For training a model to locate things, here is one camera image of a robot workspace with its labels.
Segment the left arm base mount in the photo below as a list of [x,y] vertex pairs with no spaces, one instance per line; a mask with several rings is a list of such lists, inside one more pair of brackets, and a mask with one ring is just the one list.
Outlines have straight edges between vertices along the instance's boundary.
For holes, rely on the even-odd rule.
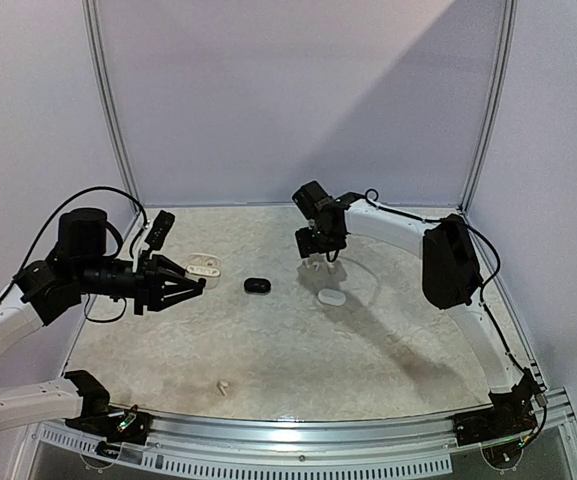
[[145,445],[154,417],[139,409],[118,408],[101,400],[85,405],[81,414],[67,419],[71,429],[103,437],[108,443],[131,443]]

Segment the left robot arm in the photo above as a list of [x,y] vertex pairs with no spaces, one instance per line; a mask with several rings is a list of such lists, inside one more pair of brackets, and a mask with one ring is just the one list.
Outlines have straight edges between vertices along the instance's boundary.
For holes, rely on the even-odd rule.
[[[132,300],[134,312],[160,312],[200,296],[205,279],[160,254],[175,217],[162,211],[132,260],[106,252],[106,237],[119,233],[98,208],[77,208],[59,219],[57,242],[44,260],[22,268],[0,296],[0,355],[49,326],[83,296]],[[0,432],[47,420],[97,435],[108,443],[146,443],[150,414],[115,408],[110,394],[85,370],[42,383],[0,388]]]

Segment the white case with black window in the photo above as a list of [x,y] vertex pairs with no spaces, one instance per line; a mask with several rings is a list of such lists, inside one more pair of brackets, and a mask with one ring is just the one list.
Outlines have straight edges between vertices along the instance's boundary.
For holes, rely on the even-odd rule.
[[213,255],[204,253],[188,255],[185,270],[188,279],[197,282],[201,279],[205,280],[206,289],[216,288],[221,279],[221,261]]

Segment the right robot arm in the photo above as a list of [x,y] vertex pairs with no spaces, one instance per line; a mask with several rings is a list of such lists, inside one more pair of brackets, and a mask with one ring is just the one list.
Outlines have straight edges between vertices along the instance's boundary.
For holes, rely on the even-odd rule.
[[317,181],[300,186],[292,200],[307,221],[295,233],[301,258],[337,259],[351,236],[369,238],[416,257],[426,301],[459,327],[487,381],[491,407],[485,427],[505,436],[520,424],[538,395],[530,368],[512,353],[499,321],[486,302],[484,277],[473,241],[483,236],[458,214],[422,217],[380,202],[378,192],[327,193]]

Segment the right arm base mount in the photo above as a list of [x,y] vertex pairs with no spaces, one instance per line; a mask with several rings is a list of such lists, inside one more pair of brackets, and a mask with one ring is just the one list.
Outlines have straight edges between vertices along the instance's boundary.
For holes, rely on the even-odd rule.
[[503,439],[532,431],[537,419],[531,401],[513,394],[490,394],[487,408],[454,414],[452,431],[459,446]]

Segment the white stem earbud front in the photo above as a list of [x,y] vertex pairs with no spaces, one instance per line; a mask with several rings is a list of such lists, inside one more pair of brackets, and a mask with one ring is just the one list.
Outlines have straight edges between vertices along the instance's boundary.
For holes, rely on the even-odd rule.
[[229,387],[229,384],[226,381],[219,381],[217,383],[217,388],[223,396],[227,395],[228,387]]

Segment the black oval charging case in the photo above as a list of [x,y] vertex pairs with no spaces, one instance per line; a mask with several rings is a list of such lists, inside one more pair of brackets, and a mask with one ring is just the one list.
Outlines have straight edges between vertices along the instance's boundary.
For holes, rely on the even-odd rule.
[[271,291],[272,284],[266,278],[249,277],[244,281],[243,288],[247,294],[265,295]]

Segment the white oval charging case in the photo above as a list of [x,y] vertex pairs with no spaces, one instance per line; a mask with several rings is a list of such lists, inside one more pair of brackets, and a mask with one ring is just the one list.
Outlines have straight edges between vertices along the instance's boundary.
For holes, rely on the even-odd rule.
[[319,301],[329,306],[342,306],[346,302],[346,295],[338,290],[324,288],[317,293]]

